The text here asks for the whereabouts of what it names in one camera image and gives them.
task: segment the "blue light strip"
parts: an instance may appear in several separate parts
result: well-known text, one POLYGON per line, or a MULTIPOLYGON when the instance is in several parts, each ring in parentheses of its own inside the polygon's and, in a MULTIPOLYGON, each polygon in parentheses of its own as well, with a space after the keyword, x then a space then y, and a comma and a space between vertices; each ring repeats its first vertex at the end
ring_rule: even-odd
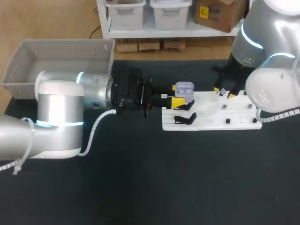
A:
POLYGON ((83 122, 78 123, 53 123, 53 122, 46 122, 46 121, 39 121, 37 120, 37 125, 42 127, 48 126, 57 126, 57 127, 69 127, 69 126, 80 126, 83 125, 83 122))
POLYGON ((80 77, 81 75, 83 74, 83 72, 80 72, 77 76, 77 79, 76 79, 76 83, 79 83, 80 82, 80 77))
POLYGON ((242 34, 244 36, 244 38, 253 46, 255 46, 256 48, 260 48, 260 49, 263 49, 263 47, 258 44, 258 43, 255 43, 254 41, 252 41, 250 38, 248 38, 248 36, 245 34, 244 32, 244 24, 242 24, 242 27, 241 27, 241 30, 242 30, 242 34))
POLYGON ((270 58, 272 58, 272 57, 274 57, 274 56, 286 56, 286 57, 289 57, 289 58, 296 58, 296 56, 294 56, 294 55, 291 55, 291 54, 289 54, 289 53, 284 53, 284 52, 280 52, 280 53, 276 53, 276 54, 274 54, 274 55, 271 55, 270 57, 269 57, 269 59, 270 58))

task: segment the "black wire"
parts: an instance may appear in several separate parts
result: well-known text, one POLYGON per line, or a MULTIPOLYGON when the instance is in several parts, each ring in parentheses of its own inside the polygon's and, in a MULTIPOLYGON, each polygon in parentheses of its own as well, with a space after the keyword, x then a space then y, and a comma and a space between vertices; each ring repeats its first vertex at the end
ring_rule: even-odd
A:
POLYGON ((98 30, 100 27, 101 27, 101 25, 98 26, 96 29, 93 30, 93 32, 90 34, 90 39, 92 38, 93 33, 94 33, 96 30, 98 30))
MULTIPOLYGON (((94 13, 97 13, 97 12, 98 12, 98 7, 95 7, 95 8, 94 8, 94 13)), ((97 28, 95 28, 95 29, 93 30, 93 32, 90 34, 90 39, 92 38, 93 33, 95 33, 95 31, 98 30, 100 27, 101 27, 101 25, 98 26, 97 28)))

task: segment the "white plastic basket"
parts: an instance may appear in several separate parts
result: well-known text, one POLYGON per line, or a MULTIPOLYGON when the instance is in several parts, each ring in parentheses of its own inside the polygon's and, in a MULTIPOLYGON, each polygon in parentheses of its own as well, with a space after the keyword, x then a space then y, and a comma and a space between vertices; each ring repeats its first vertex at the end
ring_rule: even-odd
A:
POLYGON ((146 0, 134 4, 106 3, 112 25, 116 30, 141 30, 143 28, 143 8, 146 0))
POLYGON ((158 30, 184 30, 192 0, 150 0, 158 30))
POLYGON ((111 74, 114 40, 24 40, 5 71, 2 85, 16 99, 35 99, 44 71, 111 74))

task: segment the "white shelf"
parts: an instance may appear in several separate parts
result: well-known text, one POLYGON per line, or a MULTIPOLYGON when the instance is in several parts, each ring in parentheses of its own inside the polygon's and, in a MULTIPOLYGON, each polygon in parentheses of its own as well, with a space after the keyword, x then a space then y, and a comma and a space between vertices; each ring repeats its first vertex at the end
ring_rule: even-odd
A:
POLYGON ((144 26, 142 30, 116 30, 113 27, 113 24, 109 23, 109 31, 107 36, 109 38, 185 38, 236 36, 240 30, 242 21, 232 30, 231 33, 225 33, 194 23, 194 18, 189 12, 185 30, 157 30, 155 28, 153 9, 146 6, 144 9, 144 26))

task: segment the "white board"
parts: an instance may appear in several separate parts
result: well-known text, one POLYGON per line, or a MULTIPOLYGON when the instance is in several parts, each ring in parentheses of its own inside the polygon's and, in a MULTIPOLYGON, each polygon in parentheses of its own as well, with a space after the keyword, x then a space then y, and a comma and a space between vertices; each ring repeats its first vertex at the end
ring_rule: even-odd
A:
POLYGON ((253 130, 261 129, 260 122, 253 122, 256 107, 241 91, 238 96, 227 99, 227 94, 219 96, 213 91, 195 92, 195 103, 189 111, 162 108, 163 130, 253 130), (189 118, 193 113, 197 118, 192 125, 175 123, 174 116, 189 118))

